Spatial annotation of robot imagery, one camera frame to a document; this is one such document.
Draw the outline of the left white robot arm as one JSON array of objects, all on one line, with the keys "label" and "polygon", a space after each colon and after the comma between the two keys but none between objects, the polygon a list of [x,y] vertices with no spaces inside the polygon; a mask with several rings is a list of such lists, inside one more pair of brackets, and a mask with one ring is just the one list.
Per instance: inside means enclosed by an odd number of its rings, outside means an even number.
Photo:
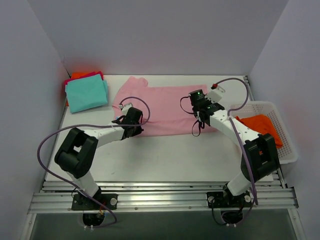
[{"label": "left white robot arm", "polygon": [[101,203],[101,188],[90,172],[97,148],[144,131],[140,126],[143,117],[141,110],[128,105],[121,112],[122,115],[111,122],[110,128],[72,128],[54,157],[55,163],[86,193],[82,202],[90,210],[97,209]]}]

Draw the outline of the pink t shirt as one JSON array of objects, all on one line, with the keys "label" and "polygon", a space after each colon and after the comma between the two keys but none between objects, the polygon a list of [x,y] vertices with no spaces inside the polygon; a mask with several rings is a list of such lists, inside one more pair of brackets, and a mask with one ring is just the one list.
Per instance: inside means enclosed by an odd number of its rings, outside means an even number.
[{"label": "pink t shirt", "polygon": [[143,121],[148,118],[148,110],[145,104],[137,99],[127,99],[126,97],[138,97],[142,99],[150,108],[150,118],[142,126],[142,137],[185,135],[192,133],[192,126],[196,118],[192,114],[191,103],[188,99],[183,99],[190,92],[202,90],[204,94],[208,92],[205,84],[185,85],[185,86],[148,86],[145,78],[129,77],[128,80],[118,90],[112,108],[114,117],[122,115],[119,104],[132,103],[133,107],[143,112]]}]

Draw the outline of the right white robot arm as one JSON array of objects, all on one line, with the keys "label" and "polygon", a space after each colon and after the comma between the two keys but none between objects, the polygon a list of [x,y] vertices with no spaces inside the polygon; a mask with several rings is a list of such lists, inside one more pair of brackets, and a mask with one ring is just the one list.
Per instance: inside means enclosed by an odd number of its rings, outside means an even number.
[{"label": "right white robot arm", "polygon": [[220,131],[241,149],[240,172],[223,187],[222,193],[223,203],[232,207],[240,201],[240,195],[255,188],[257,181],[280,168],[275,139],[245,126],[201,89],[190,92],[188,97],[201,125]]}]

